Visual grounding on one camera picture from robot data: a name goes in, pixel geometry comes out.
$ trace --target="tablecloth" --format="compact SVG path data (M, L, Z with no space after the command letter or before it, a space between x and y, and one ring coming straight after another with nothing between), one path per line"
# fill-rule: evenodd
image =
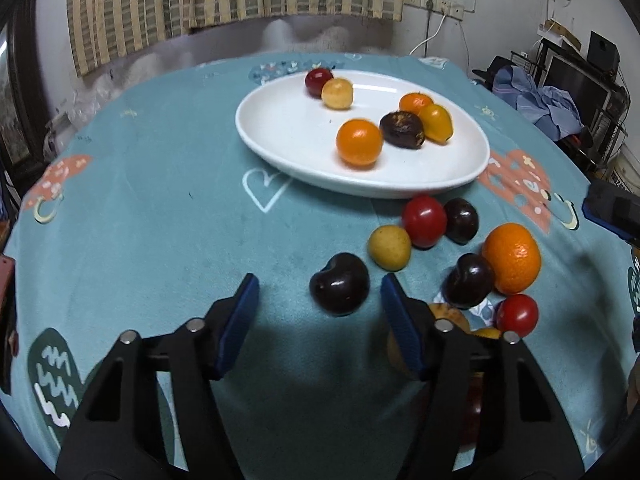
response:
M12 394L0 399L28 443L53 467L88 376L123 330L172 332L252 272L257 317L235 368L212 384L245 476L395 478L420 384L388 364L384 271L366 242L399 221L404 202L293 180L247 149L234 124L256 85L314 66L404 78L479 121L487 170L440 197L475 205L478 236L466 248L444 238L414 251L398 278L430 302L457 258L497 225L530 229L543 267L527 290L540 322L526 343L593 463L634 360L638 261L583 218L588 182L560 150L453 63L360 54L265 54L170 73L129 89L76 135L26 197L6 248L17 265L20 351ZM343 251L364 259L372 288L359 311L336 319L314 304L308 281ZM492 293L467 313L473 328L490 323L500 299ZM168 452L184 466L166 374L160 383Z

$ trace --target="tangerine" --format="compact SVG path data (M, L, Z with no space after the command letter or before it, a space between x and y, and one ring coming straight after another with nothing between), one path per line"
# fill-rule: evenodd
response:
M433 99L428 95L421 94L420 92L411 92L402 96L398 107L401 112L413 112L414 114L420 113L425 106L433 104Z
M495 228L482 245L484 256L495 272L495 288L505 296L518 294L531 285L540 272L542 256L526 227L508 223Z
M366 119L345 122L335 137L335 147L340 158L354 166L369 166L378 160L382 143L382 132Z

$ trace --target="oval plate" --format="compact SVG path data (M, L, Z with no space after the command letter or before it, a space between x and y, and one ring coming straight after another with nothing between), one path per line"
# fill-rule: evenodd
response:
M421 192L443 192L467 184L489 162L489 142L479 124L446 97L395 77L335 70L353 83L349 110L331 110L306 92L306 73L294 74L255 89L236 111L236 127L244 143L283 173L313 186L368 198L410 198ZM398 110L400 98L423 92L444 106L454 135L445 146L428 140L418 150L385 142L380 158L367 170L345 165L335 148L342 124L380 119Z

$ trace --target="metal screw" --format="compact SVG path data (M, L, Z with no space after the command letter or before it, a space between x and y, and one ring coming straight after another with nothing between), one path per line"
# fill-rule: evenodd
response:
M133 343L138 337L138 332L135 330L125 330L122 334L120 334L120 342L128 345L129 343Z
M204 319L201 317L194 317L187 321L187 330L189 332L199 332L204 328Z
M434 326L437 330L444 333L451 332L453 330L453 323L448 319L437 319Z
M502 337L510 345L515 345L516 343L520 342L520 336L511 330L502 334Z

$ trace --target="blue cloth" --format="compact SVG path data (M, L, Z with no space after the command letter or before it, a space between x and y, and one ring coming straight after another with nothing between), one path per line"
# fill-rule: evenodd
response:
M494 79L494 94L535 124L553 142L582 129L580 114L569 92L544 86L519 66L505 66Z
M366 245L379 225L399 221L404 201L291 180L247 149L234 123L258 85L316 65L413 81L478 120L492 148L488 171L440 197L476 206L478 236L463 248L443 238L413 251L398 279L431 302L450 266L492 229L529 228L544 263L527 289L540 322L526 343L593 463L635 359L630 249L584 220L588 182L557 147L453 63L359 54L265 54L170 73L129 89L76 135L25 200L6 248L17 265L20 353L12 395L0 399L28 443L53 467L92 370L121 332L171 332L252 272L257 317L235 368L212 384L246 478L396 477L421 385L388 363L385 271ZM343 251L363 258L372 285L359 311L335 319L314 304L308 281ZM501 299L492 293L467 312L472 327L490 323ZM184 466L166 374L160 382L168 454Z

